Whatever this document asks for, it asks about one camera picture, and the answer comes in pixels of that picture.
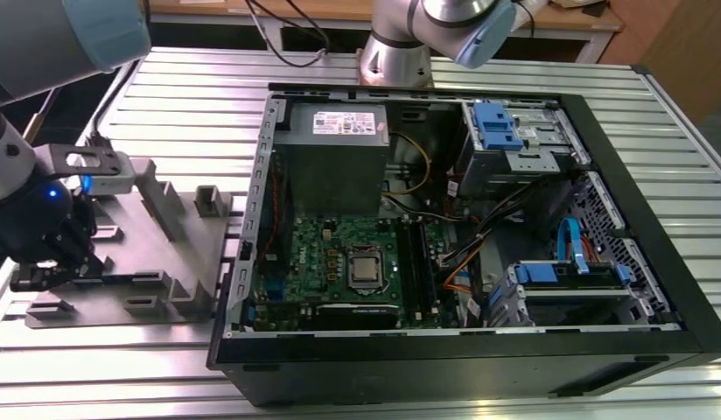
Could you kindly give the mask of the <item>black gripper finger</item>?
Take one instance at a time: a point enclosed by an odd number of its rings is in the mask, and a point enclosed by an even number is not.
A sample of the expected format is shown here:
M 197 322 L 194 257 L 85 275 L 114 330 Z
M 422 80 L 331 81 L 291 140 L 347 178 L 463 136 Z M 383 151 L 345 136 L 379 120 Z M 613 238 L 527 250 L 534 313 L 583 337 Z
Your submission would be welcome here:
M 9 288 L 13 292 L 47 291 L 59 284 L 58 267 L 42 267 L 38 263 L 18 263 L 9 280 Z
M 90 241 L 75 241 L 63 238 L 59 242 L 61 273 L 70 278 L 98 277 L 103 273 L 105 264 L 94 254 L 94 245 Z

